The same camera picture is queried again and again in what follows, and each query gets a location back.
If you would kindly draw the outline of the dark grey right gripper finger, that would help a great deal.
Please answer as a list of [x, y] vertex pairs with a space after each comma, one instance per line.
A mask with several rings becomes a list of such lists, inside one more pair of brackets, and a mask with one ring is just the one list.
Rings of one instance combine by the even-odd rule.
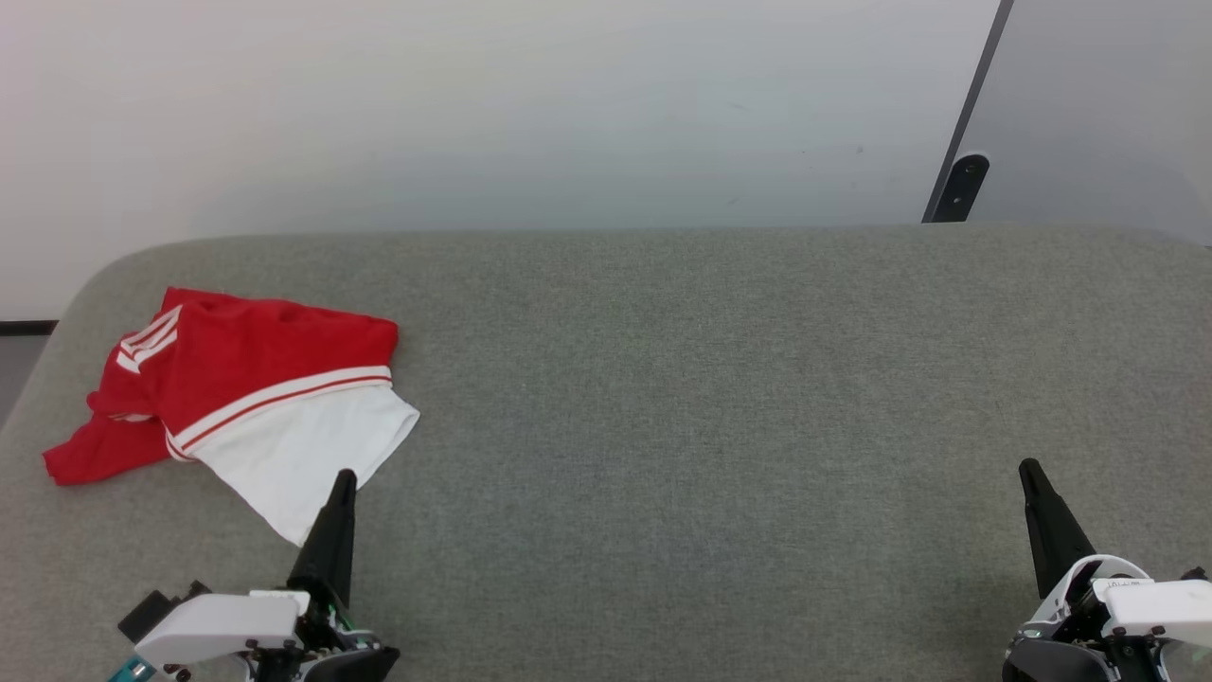
[[1044, 598], [1071, 564], [1092, 556], [1096, 550], [1040, 462], [1035, 458], [1019, 462], [1019, 480], [1025, 494], [1027, 540], [1033, 554], [1036, 590]]

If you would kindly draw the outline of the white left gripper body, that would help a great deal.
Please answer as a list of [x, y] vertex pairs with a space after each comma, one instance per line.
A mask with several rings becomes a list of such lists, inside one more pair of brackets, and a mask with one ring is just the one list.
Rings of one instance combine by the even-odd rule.
[[190, 681], [194, 666], [221, 657], [242, 681], [385, 681], [400, 659], [345, 609], [295, 590], [154, 591], [133, 611], [133, 644], [135, 681]]

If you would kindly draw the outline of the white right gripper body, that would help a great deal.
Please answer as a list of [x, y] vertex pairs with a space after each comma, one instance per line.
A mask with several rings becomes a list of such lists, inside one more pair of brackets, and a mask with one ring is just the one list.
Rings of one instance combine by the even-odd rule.
[[1073, 562], [1006, 648], [1005, 681], [1208, 681], [1211, 583], [1113, 554]]

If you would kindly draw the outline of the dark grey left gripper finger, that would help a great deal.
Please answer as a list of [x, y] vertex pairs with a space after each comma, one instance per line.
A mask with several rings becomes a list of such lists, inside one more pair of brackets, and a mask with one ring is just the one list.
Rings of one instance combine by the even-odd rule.
[[287, 588], [345, 609], [350, 602], [358, 476], [343, 469], [292, 566]]

